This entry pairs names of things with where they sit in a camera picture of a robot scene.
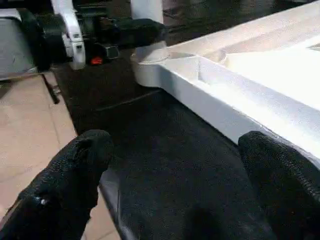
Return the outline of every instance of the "tan floor tile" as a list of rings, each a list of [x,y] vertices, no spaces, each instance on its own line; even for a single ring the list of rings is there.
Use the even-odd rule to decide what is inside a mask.
[[[117,231],[114,231],[113,233],[108,234],[99,240],[121,240],[121,238],[117,233]]]
[[[47,110],[46,95],[41,76],[16,80],[1,99],[0,105],[24,106],[25,109]]]
[[[52,73],[47,73],[45,76],[49,84],[52,86],[57,85],[55,76]],[[43,84],[43,88],[56,129],[59,147],[62,149],[73,138],[75,138],[77,134],[63,97],[59,95],[58,98],[60,99],[60,103],[54,104],[45,84]]]
[[[91,220],[85,228],[86,239],[97,240],[107,233],[113,232],[115,229],[104,199],[99,193],[98,204],[91,211]]]
[[[0,133],[0,182],[24,168],[49,162],[59,150],[49,112],[1,126]]]
[[[67,145],[72,139],[74,139],[77,134],[72,123],[71,117],[65,105],[65,101],[62,96],[59,96],[60,103],[50,107],[51,117],[54,123],[54,127],[57,133],[57,138],[59,142],[59,147],[62,149]]]
[[[15,202],[18,194],[26,188],[34,177],[47,165],[47,162],[41,163],[38,166],[33,167],[31,170],[17,175],[8,181],[0,182],[0,193],[3,193],[0,198],[0,219],[2,219],[4,214],[7,212],[7,209]]]

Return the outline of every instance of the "white molded piece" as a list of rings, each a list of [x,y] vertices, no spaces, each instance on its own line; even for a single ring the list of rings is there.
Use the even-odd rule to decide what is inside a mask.
[[[82,69],[86,65],[85,44],[72,0],[51,0],[51,4],[54,13],[61,15],[65,24],[67,33],[61,37],[67,55],[72,57],[70,65],[74,70]]]
[[[167,50],[154,62],[132,56],[139,84],[164,89],[236,144],[249,131],[280,136],[320,169],[320,1]]]
[[[0,9],[0,18],[14,18],[21,22],[20,13],[16,8],[4,8]]]
[[[151,19],[164,23],[162,0],[131,0],[132,19]],[[165,60],[168,57],[165,41],[150,46],[138,47],[135,50],[135,59],[139,62],[153,63]]]

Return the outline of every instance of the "red light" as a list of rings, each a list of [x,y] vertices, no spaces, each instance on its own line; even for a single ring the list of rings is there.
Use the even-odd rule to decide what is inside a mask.
[[[94,58],[91,59],[91,64],[92,65],[100,65],[103,63],[103,59],[99,56],[96,56]]]

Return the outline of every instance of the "white cylindrical post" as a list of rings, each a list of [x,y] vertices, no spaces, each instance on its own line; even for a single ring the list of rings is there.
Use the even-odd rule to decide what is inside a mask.
[[[131,15],[133,19],[151,19],[164,23],[162,0],[131,0]],[[137,47],[134,59],[138,62],[159,62],[168,57],[165,41],[150,46]]]

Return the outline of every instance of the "floor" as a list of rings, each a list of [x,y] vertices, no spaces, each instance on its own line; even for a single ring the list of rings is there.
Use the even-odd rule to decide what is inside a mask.
[[[54,75],[46,75],[56,85]],[[45,168],[76,132],[61,96],[52,99],[40,76],[0,84],[0,219],[18,193]],[[87,240],[119,240],[104,200],[91,212]]]

